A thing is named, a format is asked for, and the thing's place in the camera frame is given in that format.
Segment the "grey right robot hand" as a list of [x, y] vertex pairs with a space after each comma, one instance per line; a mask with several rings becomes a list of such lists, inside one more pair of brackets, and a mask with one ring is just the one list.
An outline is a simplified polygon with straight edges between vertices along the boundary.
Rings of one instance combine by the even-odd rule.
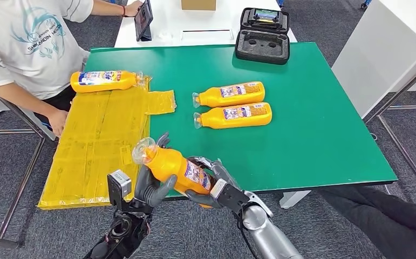
[[[219, 179], [223, 179], [232, 186], [239, 188], [236, 180], [229, 174], [227, 169], [224, 167], [220, 159], [211, 161], [203, 156], [189, 156], [187, 158], [188, 161], [196, 164], [197, 166], [203, 169], [209, 169], [214, 174], [215, 182]], [[200, 205], [205, 205], [212, 208], [220, 209], [223, 206], [220, 205], [215, 199], [213, 199], [210, 194], [202, 195], [193, 190], [186, 190], [185, 191], [186, 197], [188, 197], [191, 201], [198, 203]]]

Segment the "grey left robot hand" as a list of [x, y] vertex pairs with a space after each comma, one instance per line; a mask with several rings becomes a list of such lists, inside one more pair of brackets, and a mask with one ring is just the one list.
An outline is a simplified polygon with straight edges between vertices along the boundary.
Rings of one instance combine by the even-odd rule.
[[142, 165], [135, 184], [134, 198], [151, 207], [156, 207], [169, 191], [174, 189], [177, 179], [177, 176], [172, 174], [164, 183], [161, 183], [146, 165]]

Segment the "person's right hand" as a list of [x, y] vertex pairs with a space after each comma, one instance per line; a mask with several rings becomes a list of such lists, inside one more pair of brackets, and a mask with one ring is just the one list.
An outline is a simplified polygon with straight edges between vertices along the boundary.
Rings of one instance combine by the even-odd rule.
[[59, 109], [55, 109], [46, 115], [51, 125], [52, 131], [56, 137], [61, 137], [66, 124], [67, 116], [67, 111]]

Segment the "person's left hand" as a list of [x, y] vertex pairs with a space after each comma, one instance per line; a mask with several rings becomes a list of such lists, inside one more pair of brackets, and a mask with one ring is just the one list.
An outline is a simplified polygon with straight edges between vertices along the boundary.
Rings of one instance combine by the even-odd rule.
[[143, 2], [141, 1], [134, 1], [129, 5], [123, 6], [123, 17], [135, 17], [139, 12]]

